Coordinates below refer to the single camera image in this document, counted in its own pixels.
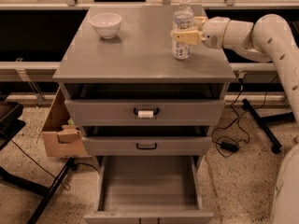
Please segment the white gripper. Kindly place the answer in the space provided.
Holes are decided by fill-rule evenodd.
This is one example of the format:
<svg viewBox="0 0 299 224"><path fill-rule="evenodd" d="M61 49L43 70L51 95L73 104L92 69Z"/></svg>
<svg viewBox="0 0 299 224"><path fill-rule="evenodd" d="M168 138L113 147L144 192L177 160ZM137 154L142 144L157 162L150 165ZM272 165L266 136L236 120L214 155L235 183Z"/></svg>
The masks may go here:
<svg viewBox="0 0 299 224"><path fill-rule="evenodd" d="M211 49L221 49L227 25L231 20L225 17L208 19L205 16L196 16L193 25L202 29L203 43ZM171 37L179 42L189 45L198 45L202 41L202 33L198 30L176 31L170 33Z"/></svg>

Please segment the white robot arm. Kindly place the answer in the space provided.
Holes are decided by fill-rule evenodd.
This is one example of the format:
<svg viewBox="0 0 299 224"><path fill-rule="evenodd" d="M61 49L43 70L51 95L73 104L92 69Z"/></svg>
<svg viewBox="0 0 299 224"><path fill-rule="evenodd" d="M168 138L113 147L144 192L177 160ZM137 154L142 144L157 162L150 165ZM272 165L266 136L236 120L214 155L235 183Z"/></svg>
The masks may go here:
<svg viewBox="0 0 299 224"><path fill-rule="evenodd" d="M179 43L202 43L212 49L230 49L255 62L273 63L299 123L299 48L282 17L268 14L256 22L196 17L193 26L180 29L175 25L170 35ZM270 224L299 224L299 144L280 165Z"/></svg>

